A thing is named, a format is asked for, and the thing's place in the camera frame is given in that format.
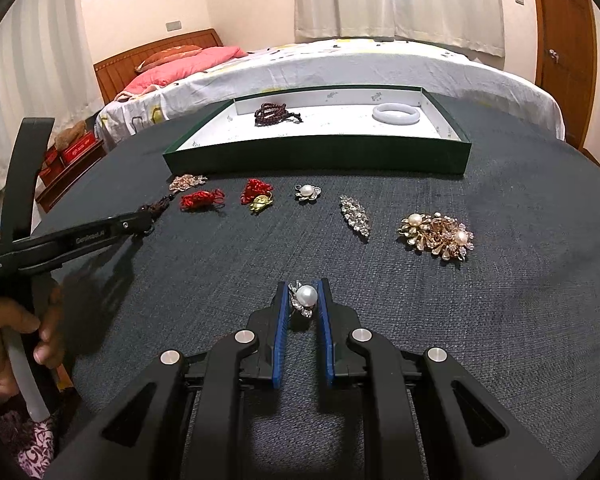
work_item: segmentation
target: dark gray fabric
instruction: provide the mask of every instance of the dark gray fabric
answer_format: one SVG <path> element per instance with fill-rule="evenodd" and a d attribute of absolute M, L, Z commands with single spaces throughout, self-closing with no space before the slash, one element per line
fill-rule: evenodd
<path fill-rule="evenodd" d="M 464 178 L 425 174 L 213 176 L 226 206 L 177 204 L 141 244 L 65 266 L 65 330 L 88 410 L 111 400 L 154 356 L 208 349 L 269 303 L 277 280 L 328 277 L 364 326 L 415 352 L 447 348 L 576 478 L 600 449 L 600 170 L 540 128 L 440 96 L 473 141 Z M 133 210 L 168 192 L 172 120 L 126 140 L 58 203 L 38 232 Z M 274 205 L 239 205 L 248 177 Z M 322 187 L 315 205 L 295 184 Z M 372 219 L 368 244 L 343 222 L 338 196 Z M 411 212 L 462 219 L 476 250 L 443 265 L 397 242 Z M 279 396 L 248 398 L 247 478 L 362 478 L 360 399 L 325 392 L 315 330 L 291 332 Z"/>

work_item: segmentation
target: white curtain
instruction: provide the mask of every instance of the white curtain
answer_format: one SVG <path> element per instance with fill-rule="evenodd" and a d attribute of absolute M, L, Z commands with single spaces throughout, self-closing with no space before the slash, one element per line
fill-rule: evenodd
<path fill-rule="evenodd" d="M 0 22 L 0 190 L 24 117 L 58 132 L 102 106 L 80 0 L 16 0 Z"/>
<path fill-rule="evenodd" d="M 502 0 L 296 0 L 296 36 L 397 36 L 503 57 Z"/>

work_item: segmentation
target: silver screw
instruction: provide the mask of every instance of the silver screw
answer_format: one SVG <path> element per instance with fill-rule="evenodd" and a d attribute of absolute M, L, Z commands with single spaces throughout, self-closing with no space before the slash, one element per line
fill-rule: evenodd
<path fill-rule="evenodd" d="M 180 360 L 180 353 L 175 350 L 167 350 L 166 352 L 162 352 L 160 356 L 160 361 L 163 365 L 174 365 Z"/>
<path fill-rule="evenodd" d="M 235 333 L 235 340 L 238 343 L 250 343 L 255 339 L 256 335 L 251 330 L 240 330 Z"/>
<path fill-rule="evenodd" d="M 446 361 L 446 352 L 442 348 L 430 348 L 427 352 L 427 356 L 437 363 Z"/>
<path fill-rule="evenodd" d="M 351 336 L 356 341 L 364 343 L 371 339 L 371 332 L 369 332 L 369 330 L 367 330 L 366 328 L 357 328 L 351 333 Z"/>

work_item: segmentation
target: white bed sheet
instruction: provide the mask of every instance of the white bed sheet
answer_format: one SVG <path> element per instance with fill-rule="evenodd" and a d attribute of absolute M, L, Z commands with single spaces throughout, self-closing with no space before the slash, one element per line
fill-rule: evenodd
<path fill-rule="evenodd" d="M 113 144 L 209 103 L 266 91 L 344 84 L 421 86 L 490 105 L 564 140 L 558 104 L 529 81 L 436 46 L 373 40 L 325 40 L 259 50 L 141 98 L 107 104 L 96 120 L 96 133 Z"/>

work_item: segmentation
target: red cord charm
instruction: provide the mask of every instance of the red cord charm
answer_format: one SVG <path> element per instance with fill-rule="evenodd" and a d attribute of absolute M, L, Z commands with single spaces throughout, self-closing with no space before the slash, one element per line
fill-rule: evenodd
<path fill-rule="evenodd" d="M 224 203 L 224 192 L 221 189 L 213 191 L 197 191 L 190 195 L 180 197 L 180 209 L 183 211 L 193 211 L 206 205 L 215 205 Z"/>
<path fill-rule="evenodd" d="M 253 202 L 253 199 L 258 195 L 266 195 L 271 191 L 273 191 L 273 186 L 271 184 L 267 184 L 257 178 L 250 178 L 240 196 L 240 203 L 242 205 L 247 205 Z"/>

